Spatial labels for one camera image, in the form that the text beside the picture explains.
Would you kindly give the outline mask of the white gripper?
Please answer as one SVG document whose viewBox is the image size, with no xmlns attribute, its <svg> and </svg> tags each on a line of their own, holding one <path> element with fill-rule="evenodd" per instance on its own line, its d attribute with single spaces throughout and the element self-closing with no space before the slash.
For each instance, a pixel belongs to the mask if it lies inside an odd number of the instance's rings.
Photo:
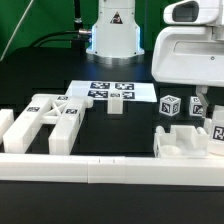
<svg viewBox="0 0 224 224">
<path fill-rule="evenodd" d="M 181 0 L 163 19 L 168 27 L 156 39 L 151 73 L 157 82 L 197 85 L 206 118 L 208 86 L 224 86 L 224 0 Z"/>
</svg>

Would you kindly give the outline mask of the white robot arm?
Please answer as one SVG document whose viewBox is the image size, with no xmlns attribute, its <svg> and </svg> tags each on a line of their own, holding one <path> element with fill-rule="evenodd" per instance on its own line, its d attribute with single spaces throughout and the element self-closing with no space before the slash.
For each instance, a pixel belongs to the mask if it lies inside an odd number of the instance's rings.
<svg viewBox="0 0 224 224">
<path fill-rule="evenodd" d="M 105 64 L 144 55 L 135 0 L 99 0 L 87 56 Z M 163 12 L 168 25 L 157 36 L 151 74 L 158 82 L 194 85 L 207 113 L 210 86 L 224 87 L 224 0 L 181 0 Z"/>
</svg>

